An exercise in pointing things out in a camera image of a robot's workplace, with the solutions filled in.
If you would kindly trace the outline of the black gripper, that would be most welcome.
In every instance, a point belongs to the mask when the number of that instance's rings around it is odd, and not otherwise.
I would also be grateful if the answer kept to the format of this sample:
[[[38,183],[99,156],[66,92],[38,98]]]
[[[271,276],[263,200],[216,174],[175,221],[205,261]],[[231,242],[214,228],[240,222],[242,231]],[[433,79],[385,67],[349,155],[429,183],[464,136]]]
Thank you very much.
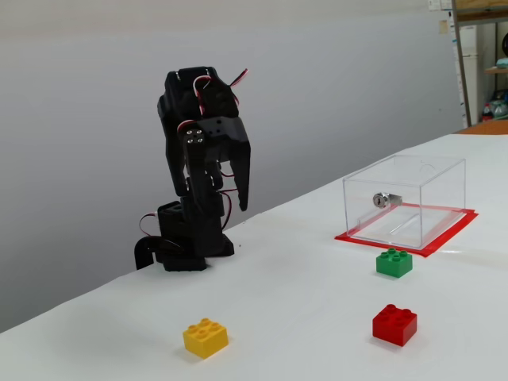
[[[248,208],[251,146],[240,117],[213,117],[183,133],[185,165],[193,191],[221,188],[218,161],[232,161],[239,207]]]

